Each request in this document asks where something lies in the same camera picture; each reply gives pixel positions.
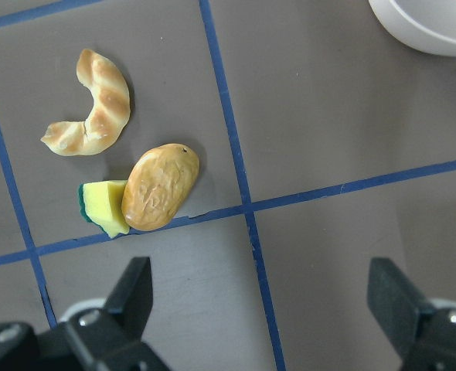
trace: croissant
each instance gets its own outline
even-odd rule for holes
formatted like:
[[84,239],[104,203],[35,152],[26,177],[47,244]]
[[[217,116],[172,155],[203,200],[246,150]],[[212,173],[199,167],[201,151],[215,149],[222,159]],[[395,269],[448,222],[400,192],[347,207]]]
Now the croissant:
[[55,122],[41,138],[62,156],[95,155],[116,142],[130,118],[128,86],[108,58],[85,49],[77,62],[77,78],[90,90],[94,105],[85,121]]

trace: oval bread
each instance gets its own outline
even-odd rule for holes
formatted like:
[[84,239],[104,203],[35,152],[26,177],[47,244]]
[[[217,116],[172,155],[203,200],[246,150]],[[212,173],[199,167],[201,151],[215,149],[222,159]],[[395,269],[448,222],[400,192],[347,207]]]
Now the oval bread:
[[198,174],[199,157],[186,145],[162,145],[145,152],[131,171],[121,202],[127,224],[136,230],[168,224]]
[[85,49],[77,62],[77,78],[94,99],[85,121],[52,123],[41,138],[62,156],[95,155],[116,142],[130,118],[130,96],[120,70],[108,58]]

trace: yellow and green sponge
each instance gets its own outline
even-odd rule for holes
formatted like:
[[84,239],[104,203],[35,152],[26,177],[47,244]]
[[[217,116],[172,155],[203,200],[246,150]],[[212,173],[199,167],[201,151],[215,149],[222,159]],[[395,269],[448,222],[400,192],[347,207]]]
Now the yellow and green sponge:
[[110,238],[127,234],[129,225],[121,212],[126,180],[107,180],[81,184],[80,213],[87,222],[97,224]]

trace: food item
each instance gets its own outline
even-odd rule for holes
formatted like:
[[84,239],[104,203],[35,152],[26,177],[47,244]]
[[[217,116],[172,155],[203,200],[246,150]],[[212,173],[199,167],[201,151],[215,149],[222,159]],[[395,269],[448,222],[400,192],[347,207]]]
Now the food item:
[[116,142],[130,118],[128,86],[108,58],[85,49],[77,62],[77,77],[90,90],[94,105],[85,121],[52,123],[41,138],[62,156],[95,155]]
[[199,157],[185,145],[162,145],[145,152],[125,187],[121,211],[127,224],[137,230],[156,230],[168,224],[198,174]]
[[80,213],[88,222],[100,226],[110,238],[119,233],[127,234],[130,230],[121,213],[126,184],[126,180],[107,180],[79,187]]

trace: white plastic part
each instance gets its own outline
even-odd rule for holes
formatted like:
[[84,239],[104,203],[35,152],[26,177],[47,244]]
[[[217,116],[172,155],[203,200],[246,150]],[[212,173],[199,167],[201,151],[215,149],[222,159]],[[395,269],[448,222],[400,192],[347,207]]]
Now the white plastic part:
[[70,307],[68,307],[68,309],[65,311],[65,313],[63,313],[63,315],[61,316],[60,322],[68,321],[70,319],[70,317],[72,317],[79,311],[83,311],[85,309],[91,309],[91,308],[102,308],[105,301],[106,301],[106,299],[104,299],[104,298],[94,298],[94,299],[79,301],[79,302],[71,305]]
[[456,56],[456,0],[369,0],[386,30],[425,53]]

